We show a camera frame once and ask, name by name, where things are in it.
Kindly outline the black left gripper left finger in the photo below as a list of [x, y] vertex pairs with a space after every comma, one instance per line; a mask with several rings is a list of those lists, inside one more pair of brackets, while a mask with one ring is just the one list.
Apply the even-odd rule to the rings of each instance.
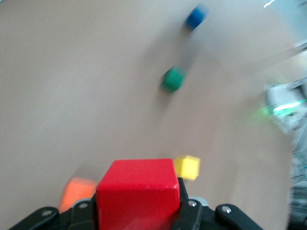
[[96, 230], [95, 196], [76, 201], [60, 213], [55, 207], [42, 207], [10, 227], [11, 230]]

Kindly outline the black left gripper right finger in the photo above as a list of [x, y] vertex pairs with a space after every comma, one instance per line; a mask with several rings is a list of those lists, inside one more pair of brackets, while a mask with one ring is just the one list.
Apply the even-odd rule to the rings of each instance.
[[184, 180], [178, 178], [180, 207], [172, 222], [173, 230], [261, 230], [262, 227], [232, 204], [218, 205], [215, 210], [189, 198]]

